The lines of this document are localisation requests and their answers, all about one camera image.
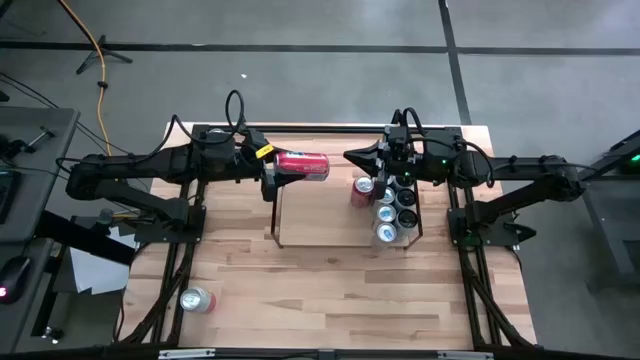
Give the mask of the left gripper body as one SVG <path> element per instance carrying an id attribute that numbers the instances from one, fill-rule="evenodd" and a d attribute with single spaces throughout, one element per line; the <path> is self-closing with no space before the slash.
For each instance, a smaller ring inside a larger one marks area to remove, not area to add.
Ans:
<path id="1" fill-rule="evenodd" d="M 239 158 L 245 167 L 251 170 L 254 180 L 259 180 L 264 171 L 263 161 L 257 158 L 255 154 L 256 148 L 251 144 L 236 142 L 235 146 L 238 151 Z"/>

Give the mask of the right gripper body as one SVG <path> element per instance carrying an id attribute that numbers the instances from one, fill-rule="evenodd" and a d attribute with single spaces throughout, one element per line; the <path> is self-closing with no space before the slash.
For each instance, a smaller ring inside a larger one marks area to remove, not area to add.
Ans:
<path id="1" fill-rule="evenodd" d="M 414 176 L 420 170 L 422 155 L 414 147 L 414 138 L 406 148 L 390 148 L 384 151 L 385 170 L 396 176 Z"/>

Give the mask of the wooden shelf black metal frame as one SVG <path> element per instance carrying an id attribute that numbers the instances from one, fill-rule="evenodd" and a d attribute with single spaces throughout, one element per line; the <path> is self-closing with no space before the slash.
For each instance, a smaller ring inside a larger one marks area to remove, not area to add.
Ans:
<path id="1" fill-rule="evenodd" d="M 374 247 L 374 212 L 351 205 L 353 181 L 364 172 L 337 165 L 322 181 L 296 181 L 278 191 L 273 205 L 271 237 L 282 247 Z"/>

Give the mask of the black tripod stand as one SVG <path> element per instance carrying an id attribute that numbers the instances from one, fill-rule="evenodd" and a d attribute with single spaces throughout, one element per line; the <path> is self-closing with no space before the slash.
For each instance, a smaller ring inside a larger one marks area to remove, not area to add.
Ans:
<path id="1" fill-rule="evenodd" d="M 103 56 L 111 56 L 111 57 L 114 57 L 114 58 L 116 58 L 116 59 L 118 59 L 118 60 L 120 60 L 120 61 L 122 61 L 124 63 L 127 63 L 127 64 L 131 64 L 133 62 L 133 60 L 131 58 L 129 58 L 129 57 L 121 55 L 121 54 L 119 54 L 119 53 L 117 53 L 115 51 L 106 49 L 105 48 L 105 45 L 106 45 L 106 36 L 105 35 L 101 35 L 99 37 L 99 39 L 97 41 L 97 44 L 99 45 Z M 100 57 L 98 55 L 98 52 L 95 49 L 91 50 L 89 55 L 82 62 L 82 64 L 76 69 L 76 74 L 77 75 L 82 74 L 84 71 L 86 71 L 89 68 L 89 66 L 91 65 L 91 63 L 94 60 L 99 60 L 99 59 L 100 59 Z"/>

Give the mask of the black bar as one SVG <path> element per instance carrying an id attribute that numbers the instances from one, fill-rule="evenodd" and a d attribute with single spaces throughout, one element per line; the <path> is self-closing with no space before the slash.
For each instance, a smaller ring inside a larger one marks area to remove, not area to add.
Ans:
<path id="1" fill-rule="evenodd" d="M 135 250 L 108 235 L 87 229 L 49 211 L 43 211 L 34 230 L 34 238 L 48 238 L 122 265 L 131 265 Z"/>

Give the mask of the white paper sheets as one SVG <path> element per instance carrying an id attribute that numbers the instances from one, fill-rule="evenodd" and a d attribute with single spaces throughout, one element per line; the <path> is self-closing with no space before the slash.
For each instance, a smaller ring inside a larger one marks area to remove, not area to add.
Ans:
<path id="1" fill-rule="evenodd" d="M 139 245 L 134 241 L 134 233 L 127 225 L 109 228 L 110 239 L 122 243 L 134 250 Z M 131 265 L 120 264 L 88 252 L 71 248 L 70 250 L 73 277 L 78 293 L 89 290 L 91 295 L 122 290 L 128 283 Z"/>

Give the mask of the grey metal cart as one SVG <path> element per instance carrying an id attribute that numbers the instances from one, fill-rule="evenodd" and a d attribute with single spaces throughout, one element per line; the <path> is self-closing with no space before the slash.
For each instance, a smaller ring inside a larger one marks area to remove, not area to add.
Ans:
<path id="1" fill-rule="evenodd" d="M 640 173 L 617 171 L 639 153 L 640 139 L 614 151 L 610 147 L 579 172 L 586 183 L 582 200 L 606 261 L 606 267 L 586 281 L 593 294 L 610 289 L 640 291 Z"/>

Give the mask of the black clamp tool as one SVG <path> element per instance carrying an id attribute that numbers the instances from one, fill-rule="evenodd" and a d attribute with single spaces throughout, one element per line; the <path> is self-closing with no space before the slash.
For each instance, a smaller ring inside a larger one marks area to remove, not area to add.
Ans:
<path id="1" fill-rule="evenodd" d="M 40 130 L 41 133 L 30 142 L 26 142 L 18 138 L 9 139 L 7 136 L 0 134 L 0 158 L 3 160 L 10 160 L 19 153 L 33 154 L 36 152 L 37 144 L 46 139 L 56 137 L 54 132 L 44 126 L 41 126 Z"/>

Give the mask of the grey desk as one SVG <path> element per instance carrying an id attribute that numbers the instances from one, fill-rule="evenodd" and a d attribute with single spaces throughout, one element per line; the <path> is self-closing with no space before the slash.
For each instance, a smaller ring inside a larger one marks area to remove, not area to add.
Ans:
<path id="1" fill-rule="evenodd" d="M 74 109 L 0 107 L 0 135 L 14 148 L 0 150 L 0 169 L 18 173 L 18 185 L 0 221 L 0 244 L 32 237 L 79 119 Z"/>

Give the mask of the black device green light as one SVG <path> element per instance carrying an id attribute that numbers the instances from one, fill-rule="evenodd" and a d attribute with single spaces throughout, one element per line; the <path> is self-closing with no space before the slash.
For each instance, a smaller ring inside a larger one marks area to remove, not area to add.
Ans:
<path id="1" fill-rule="evenodd" d="M 622 147 L 623 145 L 626 145 L 629 142 L 632 142 L 634 140 L 640 139 L 640 129 L 637 130 L 636 132 L 632 133 L 631 135 L 623 138 L 622 140 L 620 140 L 619 142 L 617 142 L 616 144 L 614 144 L 613 146 L 610 147 L 611 151 L 617 150 L 618 148 Z M 629 160 L 627 160 L 624 163 L 621 163 L 618 167 L 617 167 L 617 171 L 621 174 L 638 174 L 640 173 L 640 151 L 638 154 L 633 155 Z"/>

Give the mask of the black computer mouse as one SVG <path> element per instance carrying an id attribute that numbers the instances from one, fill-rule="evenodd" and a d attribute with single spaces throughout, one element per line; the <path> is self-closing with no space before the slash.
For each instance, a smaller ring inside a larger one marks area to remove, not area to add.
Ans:
<path id="1" fill-rule="evenodd" d="M 15 256 L 0 269 L 0 303 L 12 304 L 24 293 L 31 259 Z"/>

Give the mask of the grey side table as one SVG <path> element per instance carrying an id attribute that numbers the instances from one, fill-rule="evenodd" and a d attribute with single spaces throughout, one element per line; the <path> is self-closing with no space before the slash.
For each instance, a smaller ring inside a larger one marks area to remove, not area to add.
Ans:
<path id="1" fill-rule="evenodd" d="M 29 336 L 49 275 L 45 273 L 54 242 L 51 239 L 33 239 L 27 246 L 5 244 L 0 246 L 0 269 L 11 258 L 24 255 L 31 259 L 26 285 L 21 297 L 14 303 L 0 303 L 0 354 L 16 350 L 21 338 Z"/>

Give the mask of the black aluminium table frame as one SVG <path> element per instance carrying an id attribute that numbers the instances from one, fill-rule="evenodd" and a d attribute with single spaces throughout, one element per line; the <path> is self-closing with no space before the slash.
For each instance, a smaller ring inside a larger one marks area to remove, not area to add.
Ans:
<path id="1" fill-rule="evenodd" d="M 268 124 L 281 148 L 350 165 L 378 125 Z M 207 314 L 184 316 L 184 347 L 455 349 L 472 346 L 459 256 L 450 242 L 444 186 L 421 184 L 423 235 L 409 249 L 282 247 L 256 182 L 210 184 L 191 283 L 216 296 Z"/>

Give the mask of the silver edge bracket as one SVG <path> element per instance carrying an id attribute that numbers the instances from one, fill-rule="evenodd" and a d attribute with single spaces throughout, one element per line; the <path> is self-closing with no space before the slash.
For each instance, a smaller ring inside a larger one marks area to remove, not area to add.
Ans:
<path id="1" fill-rule="evenodd" d="M 438 360 L 495 360 L 494 354 L 475 351 L 438 351 Z"/>
<path id="2" fill-rule="evenodd" d="M 158 354 L 158 360 L 198 360 L 215 357 L 214 348 L 167 349 Z"/>

